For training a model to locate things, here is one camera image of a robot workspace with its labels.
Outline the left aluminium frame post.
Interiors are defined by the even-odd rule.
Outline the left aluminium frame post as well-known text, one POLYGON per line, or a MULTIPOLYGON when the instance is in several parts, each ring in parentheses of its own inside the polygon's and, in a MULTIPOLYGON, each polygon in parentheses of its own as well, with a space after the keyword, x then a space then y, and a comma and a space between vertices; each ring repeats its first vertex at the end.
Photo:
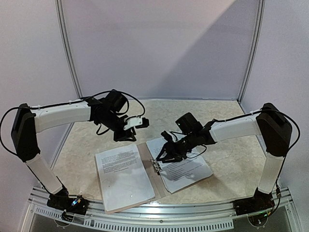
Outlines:
POLYGON ((67 32, 67 27, 66 27, 66 22, 65 22, 63 1, 55 0, 55 5, 56 5, 56 13, 57 13, 57 18, 58 18, 60 36, 61 36, 61 40, 63 43, 64 53, 65 53, 68 69, 70 72, 70 77, 71 77, 73 87, 74 87, 77 97, 82 97, 83 96, 82 88, 80 86, 77 71, 75 68, 73 55, 72 55, 71 47, 70 47, 69 36, 67 32))

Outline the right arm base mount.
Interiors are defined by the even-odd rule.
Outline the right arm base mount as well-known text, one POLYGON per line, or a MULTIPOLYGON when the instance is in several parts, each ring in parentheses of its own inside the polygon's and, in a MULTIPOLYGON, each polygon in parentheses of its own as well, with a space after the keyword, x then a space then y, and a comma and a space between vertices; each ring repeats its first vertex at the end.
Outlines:
POLYGON ((276 209, 272 194, 265 194, 259 191, 251 197, 234 200, 232 204, 237 216, 260 211, 266 212, 268 216, 270 212, 272 213, 276 209))

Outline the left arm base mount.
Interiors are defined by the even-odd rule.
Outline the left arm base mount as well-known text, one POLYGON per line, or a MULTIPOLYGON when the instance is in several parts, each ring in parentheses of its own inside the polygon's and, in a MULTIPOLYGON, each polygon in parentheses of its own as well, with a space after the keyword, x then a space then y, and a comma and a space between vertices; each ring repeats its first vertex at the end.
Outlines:
POLYGON ((86 215, 89 200, 85 199, 82 195, 72 197, 65 192, 60 195, 50 195, 47 206, 62 211, 61 219, 72 222, 74 215, 86 215))

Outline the right aluminium frame post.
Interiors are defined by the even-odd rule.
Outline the right aluminium frame post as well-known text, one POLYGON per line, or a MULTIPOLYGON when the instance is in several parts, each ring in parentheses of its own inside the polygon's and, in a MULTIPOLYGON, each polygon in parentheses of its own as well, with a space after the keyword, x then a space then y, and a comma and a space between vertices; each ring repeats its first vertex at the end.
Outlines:
POLYGON ((263 22, 264 9, 265 9, 265 0, 259 0, 257 12, 256 12, 256 17, 255 17, 254 28, 253 28, 253 37, 252 37, 248 62, 247 62, 247 65, 246 65, 244 78, 243 78, 242 84, 240 86, 240 90, 239 90, 238 98, 237 98, 237 102, 239 104, 241 104, 243 99, 244 99, 246 88, 247 88, 249 78, 250 78, 250 75, 251 75, 251 71, 252 71, 252 68, 253 68, 255 54, 256 54, 256 51, 257 51, 257 48, 258 48, 259 37, 260 37, 260 34, 261 34, 261 27, 262 27, 262 22, 263 22))

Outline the aluminium frame post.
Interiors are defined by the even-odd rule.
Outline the aluminium frame post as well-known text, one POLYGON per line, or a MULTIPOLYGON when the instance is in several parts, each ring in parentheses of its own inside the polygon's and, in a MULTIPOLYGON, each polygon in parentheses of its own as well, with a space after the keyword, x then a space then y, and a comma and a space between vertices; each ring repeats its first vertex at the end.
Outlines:
POLYGON ((68 69, 70 72, 70 77, 71 77, 73 87, 74 87, 77 97, 82 97, 83 96, 82 88, 80 86, 77 71, 75 68, 73 55, 72 55, 71 47, 70 47, 69 36, 67 32, 67 27, 66 27, 66 22, 65 22, 63 1, 55 0, 55 5, 56 5, 56 13, 57 13, 57 18, 58 18, 60 36, 61 36, 61 40, 63 43, 64 53, 65 53, 68 69))
POLYGON ((265 9, 265 0, 259 0, 257 12, 256 12, 256 17, 255 17, 254 28, 253 28, 253 37, 252 37, 248 62, 247 62, 247 65, 246 65, 244 78, 243 78, 242 84, 240 86, 240 90, 239 90, 238 98, 237 98, 237 102, 239 104, 241 104, 243 99, 244 99, 246 88, 247 88, 249 78, 250 78, 250 75, 251 75, 251 71, 252 71, 252 68, 253 68, 255 54, 256 54, 256 51, 257 51, 257 48, 258 48, 259 37, 260 37, 260 34, 261 34, 261 27, 262 27, 262 22, 263 22, 264 9, 265 9))

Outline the white paper stack remainder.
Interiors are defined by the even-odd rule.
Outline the white paper stack remainder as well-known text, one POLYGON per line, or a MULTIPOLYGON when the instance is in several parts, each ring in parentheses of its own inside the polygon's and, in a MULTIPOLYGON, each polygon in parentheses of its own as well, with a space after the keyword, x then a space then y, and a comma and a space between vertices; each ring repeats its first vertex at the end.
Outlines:
MULTIPOLYGON (((147 148, 154 160, 158 156, 166 141, 157 138, 146 142, 147 148)), ((177 191, 187 188, 196 182, 210 177, 213 172, 198 150, 193 149, 188 154, 189 158, 176 163, 158 162, 162 171, 160 175, 154 172, 150 159, 146 162, 146 172, 151 183, 158 190, 160 197, 171 195, 177 191)))

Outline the brown plastic folder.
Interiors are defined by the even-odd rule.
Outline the brown plastic folder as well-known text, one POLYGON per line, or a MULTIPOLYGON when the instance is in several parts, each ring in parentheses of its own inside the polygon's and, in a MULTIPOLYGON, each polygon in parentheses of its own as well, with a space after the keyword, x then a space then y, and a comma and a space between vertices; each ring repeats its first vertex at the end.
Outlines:
POLYGON ((104 173, 100 184, 105 213, 112 214, 171 195, 153 165, 146 143, 133 149, 140 159, 122 169, 104 173))

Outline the metal folder clip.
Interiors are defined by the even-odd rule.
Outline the metal folder clip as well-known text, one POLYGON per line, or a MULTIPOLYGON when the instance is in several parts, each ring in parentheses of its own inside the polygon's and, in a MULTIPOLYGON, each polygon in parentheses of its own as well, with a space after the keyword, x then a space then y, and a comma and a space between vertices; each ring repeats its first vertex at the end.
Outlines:
POLYGON ((153 158, 150 159, 150 162, 152 164, 152 167, 154 169, 154 172, 157 174, 157 175, 160 175, 160 172, 162 171, 162 168, 160 167, 159 163, 154 160, 153 158))

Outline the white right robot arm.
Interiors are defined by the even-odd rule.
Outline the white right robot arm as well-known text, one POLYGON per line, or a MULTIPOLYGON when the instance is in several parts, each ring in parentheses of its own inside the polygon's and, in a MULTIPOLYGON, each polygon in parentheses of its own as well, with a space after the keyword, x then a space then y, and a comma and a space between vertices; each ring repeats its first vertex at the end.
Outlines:
POLYGON ((291 138, 296 123, 289 115, 267 102, 256 111, 228 119, 212 119, 202 124, 188 112, 175 123, 183 136, 174 141, 169 132, 162 132, 165 143, 155 158, 157 162, 167 164, 185 161, 198 146, 254 139, 264 158, 261 176, 252 196, 236 200, 233 204, 236 209, 243 206, 251 207, 254 211, 274 207, 272 191, 293 147, 291 138))

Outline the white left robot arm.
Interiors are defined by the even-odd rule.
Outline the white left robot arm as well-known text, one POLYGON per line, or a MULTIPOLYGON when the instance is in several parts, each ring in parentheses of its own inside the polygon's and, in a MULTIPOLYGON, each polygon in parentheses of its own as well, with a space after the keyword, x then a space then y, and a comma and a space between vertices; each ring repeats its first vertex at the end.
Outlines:
POLYGON ((11 138, 15 151, 12 154, 27 165, 49 193, 50 200, 62 210, 69 209, 73 199, 45 160, 47 151, 40 150, 38 134, 75 122, 93 122, 113 131, 116 142, 134 142, 134 129, 142 124, 143 114, 127 116, 126 112, 121 112, 124 105, 129 105, 127 93, 112 89, 104 94, 105 97, 100 99, 89 96, 51 105, 29 106, 23 103, 14 107, 16 114, 11 138))

